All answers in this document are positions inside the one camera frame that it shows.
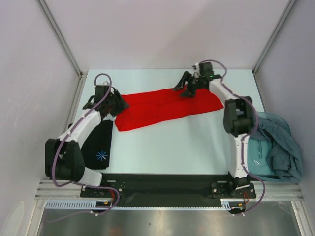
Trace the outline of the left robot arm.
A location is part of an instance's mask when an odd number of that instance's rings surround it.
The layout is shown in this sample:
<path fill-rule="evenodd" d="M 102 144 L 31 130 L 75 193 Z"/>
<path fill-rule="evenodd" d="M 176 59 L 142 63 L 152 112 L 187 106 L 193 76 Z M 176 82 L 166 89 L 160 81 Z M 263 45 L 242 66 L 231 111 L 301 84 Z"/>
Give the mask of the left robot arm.
<path fill-rule="evenodd" d="M 82 146 L 92 131 L 107 115 L 115 117 L 128 108 L 119 91 L 109 85 L 97 85 L 83 106 L 81 116 L 63 134 L 45 143 L 45 173 L 57 187 L 70 183 L 91 186 L 97 196 L 108 193 L 109 185 L 103 175 L 88 168 Z"/>

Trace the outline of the red t shirt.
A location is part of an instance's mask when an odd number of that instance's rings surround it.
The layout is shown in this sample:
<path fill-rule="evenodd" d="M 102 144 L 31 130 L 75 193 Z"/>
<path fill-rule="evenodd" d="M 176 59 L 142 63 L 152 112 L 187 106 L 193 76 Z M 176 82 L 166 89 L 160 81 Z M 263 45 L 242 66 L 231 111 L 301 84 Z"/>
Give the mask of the red t shirt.
<path fill-rule="evenodd" d="M 123 99 L 129 105 L 117 115 L 115 125 L 119 131 L 130 131 L 157 124 L 223 109 L 223 104 L 207 89 L 197 90 L 195 97 L 181 97 L 182 92 L 171 88 L 127 94 Z"/>

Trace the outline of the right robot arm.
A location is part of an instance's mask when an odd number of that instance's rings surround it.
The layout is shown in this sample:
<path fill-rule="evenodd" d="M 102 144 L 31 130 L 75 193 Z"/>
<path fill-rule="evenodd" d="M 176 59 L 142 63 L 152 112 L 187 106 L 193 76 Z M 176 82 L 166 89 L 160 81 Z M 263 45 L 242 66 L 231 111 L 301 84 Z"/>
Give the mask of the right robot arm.
<path fill-rule="evenodd" d="M 248 142 L 257 129 L 258 115 L 249 96 L 237 95 L 224 83 L 227 69 L 224 67 L 223 75 L 215 74 L 212 62 L 222 65 L 215 60 L 196 63 L 192 72 L 183 73 L 173 90 L 184 90 L 181 97 L 194 98 L 197 90 L 206 89 L 223 103 L 223 127 L 229 135 L 232 154 L 223 194 L 239 197 L 250 186 Z"/>

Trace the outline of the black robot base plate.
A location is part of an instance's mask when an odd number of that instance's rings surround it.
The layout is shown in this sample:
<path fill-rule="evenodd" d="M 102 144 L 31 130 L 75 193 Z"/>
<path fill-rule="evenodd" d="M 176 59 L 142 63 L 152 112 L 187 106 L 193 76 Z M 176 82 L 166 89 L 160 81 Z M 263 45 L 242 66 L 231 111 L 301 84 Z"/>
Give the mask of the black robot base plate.
<path fill-rule="evenodd" d="M 197 206 L 215 199 L 234 201 L 256 198 L 253 183 L 235 197 L 223 194 L 227 175 L 105 174 L 105 186 L 118 190 L 124 203 L 167 202 L 172 205 Z"/>

